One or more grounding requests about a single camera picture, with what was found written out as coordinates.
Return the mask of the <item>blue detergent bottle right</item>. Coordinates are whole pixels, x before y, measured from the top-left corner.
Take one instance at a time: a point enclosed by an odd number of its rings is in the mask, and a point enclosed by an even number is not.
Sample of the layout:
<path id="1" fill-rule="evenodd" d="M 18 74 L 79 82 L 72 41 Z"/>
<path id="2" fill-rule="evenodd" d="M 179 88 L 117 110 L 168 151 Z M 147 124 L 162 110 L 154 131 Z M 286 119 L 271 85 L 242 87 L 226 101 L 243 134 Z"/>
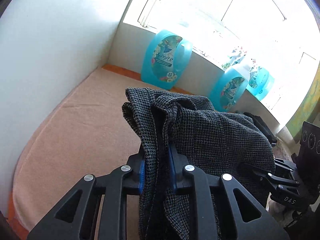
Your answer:
<path id="1" fill-rule="evenodd" d="M 229 67 L 209 94 L 209 100 L 218 112 L 228 112 L 241 98 L 250 78 L 249 65 Z"/>

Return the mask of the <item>white window frame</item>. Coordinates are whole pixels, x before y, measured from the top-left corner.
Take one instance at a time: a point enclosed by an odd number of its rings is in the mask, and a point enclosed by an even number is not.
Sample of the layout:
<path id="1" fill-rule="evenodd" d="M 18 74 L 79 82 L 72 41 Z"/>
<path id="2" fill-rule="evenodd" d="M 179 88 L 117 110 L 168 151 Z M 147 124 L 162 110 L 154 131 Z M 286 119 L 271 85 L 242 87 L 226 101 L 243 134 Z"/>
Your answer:
<path id="1" fill-rule="evenodd" d="M 132 0 L 124 21 L 180 30 L 221 67 L 254 58 L 274 77 L 270 108 L 301 103 L 319 64 L 319 28 L 304 0 Z"/>

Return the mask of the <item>dark grey tweed pants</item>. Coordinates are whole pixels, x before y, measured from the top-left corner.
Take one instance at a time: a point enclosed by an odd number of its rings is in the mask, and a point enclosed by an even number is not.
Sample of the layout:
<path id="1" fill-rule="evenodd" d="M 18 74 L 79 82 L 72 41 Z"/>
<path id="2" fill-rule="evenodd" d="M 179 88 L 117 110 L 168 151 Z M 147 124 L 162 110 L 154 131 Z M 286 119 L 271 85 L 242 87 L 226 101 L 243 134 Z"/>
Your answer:
<path id="1" fill-rule="evenodd" d="M 150 88 L 128 88 L 122 111 L 145 153 L 145 184 L 139 200 L 141 239 L 188 239 L 189 198 L 168 185 L 168 147 L 172 142 L 191 165 L 207 174 L 231 174 L 261 204 L 268 191 L 237 171 L 248 163 L 275 171 L 272 146 L 253 120 L 214 110 L 204 96 Z"/>

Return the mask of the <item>far blue bottle on sill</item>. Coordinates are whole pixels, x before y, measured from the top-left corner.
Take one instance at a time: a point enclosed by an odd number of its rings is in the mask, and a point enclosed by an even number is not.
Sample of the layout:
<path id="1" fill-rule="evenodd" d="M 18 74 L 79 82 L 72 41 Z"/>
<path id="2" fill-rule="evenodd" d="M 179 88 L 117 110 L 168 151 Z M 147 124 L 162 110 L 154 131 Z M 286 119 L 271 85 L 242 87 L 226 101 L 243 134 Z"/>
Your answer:
<path id="1" fill-rule="evenodd" d="M 263 100 L 267 96 L 267 94 L 271 90 L 273 84 L 274 84 L 274 77 L 272 75 L 269 75 L 267 82 L 265 83 L 264 87 L 261 90 L 261 93 L 259 94 L 260 101 Z"/>

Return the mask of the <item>blue detergent bottle on sill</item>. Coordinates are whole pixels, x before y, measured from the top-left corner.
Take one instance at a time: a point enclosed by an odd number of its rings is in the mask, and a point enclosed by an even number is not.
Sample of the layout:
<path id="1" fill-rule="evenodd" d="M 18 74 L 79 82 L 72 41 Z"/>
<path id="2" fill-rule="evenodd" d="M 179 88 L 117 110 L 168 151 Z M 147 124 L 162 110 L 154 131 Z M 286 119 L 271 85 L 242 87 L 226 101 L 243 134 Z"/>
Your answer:
<path id="1" fill-rule="evenodd" d="M 249 72 L 249 82 L 247 85 L 247 90 L 253 96 L 258 95 L 264 85 L 266 85 L 269 76 L 269 71 L 263 67 L 252 68 Z"/>

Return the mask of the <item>refill pouches on sill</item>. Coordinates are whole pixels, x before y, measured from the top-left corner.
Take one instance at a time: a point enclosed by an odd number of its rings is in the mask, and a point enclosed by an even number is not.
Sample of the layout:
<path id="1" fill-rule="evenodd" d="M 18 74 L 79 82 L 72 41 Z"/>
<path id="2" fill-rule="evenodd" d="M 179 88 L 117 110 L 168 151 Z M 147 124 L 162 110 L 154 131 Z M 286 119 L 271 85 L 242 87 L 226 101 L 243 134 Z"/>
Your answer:
<path id="1" fill-rule="evenodd" d="M 255 55 L 244 46 L 235 47 L 221 63 L 223 70 L 227 70 L 228 68 L 236 65 L 249 65 L 250 71 L 259 68 Z"/>

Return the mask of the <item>blue detergent bottle left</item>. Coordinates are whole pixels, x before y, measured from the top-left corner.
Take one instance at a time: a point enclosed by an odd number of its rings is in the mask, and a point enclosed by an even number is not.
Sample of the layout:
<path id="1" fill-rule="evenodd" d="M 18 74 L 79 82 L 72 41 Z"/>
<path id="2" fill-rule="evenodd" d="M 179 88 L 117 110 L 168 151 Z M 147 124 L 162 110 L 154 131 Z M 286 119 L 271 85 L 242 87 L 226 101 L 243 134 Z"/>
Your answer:
<path id="1" fill-rule="evenodd" d="M 161 30 L 150 42 L 142 65 L 144 83 L 170 90 L 189 64 L 193 46 L 185 38 Z"/>

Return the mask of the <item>white wardrobe cabinet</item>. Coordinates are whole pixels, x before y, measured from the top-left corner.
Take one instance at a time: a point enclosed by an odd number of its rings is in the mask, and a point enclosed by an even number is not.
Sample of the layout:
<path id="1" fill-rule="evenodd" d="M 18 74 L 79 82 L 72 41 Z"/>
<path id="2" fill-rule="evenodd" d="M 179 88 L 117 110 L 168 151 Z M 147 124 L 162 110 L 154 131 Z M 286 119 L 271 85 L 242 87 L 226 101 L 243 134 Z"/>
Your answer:
<path id="1" fill-rule="evenodd" d="M 129 0 L 12 0 L 1 16 L 1 211 L 17 160 L 52 110 L 107 59 Z"/>

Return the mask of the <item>stack of folded dark clothes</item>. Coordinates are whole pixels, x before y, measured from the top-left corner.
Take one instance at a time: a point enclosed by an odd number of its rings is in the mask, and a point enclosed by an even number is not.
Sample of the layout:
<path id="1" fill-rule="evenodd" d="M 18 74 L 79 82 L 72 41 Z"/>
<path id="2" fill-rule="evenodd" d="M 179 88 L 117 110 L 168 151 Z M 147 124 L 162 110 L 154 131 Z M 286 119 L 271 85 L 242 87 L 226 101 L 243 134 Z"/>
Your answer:
<path id="1" fill-rule="evenodd" d="M 276 137 L 260 116 L 253 115 L 248 112 L 244 112 L 244 115 L 250 117 L 253 120 L 253 124 L 263 133 L 265 137 L 267 137 L 271 145 L 275 145 L 277 143 Z"/>

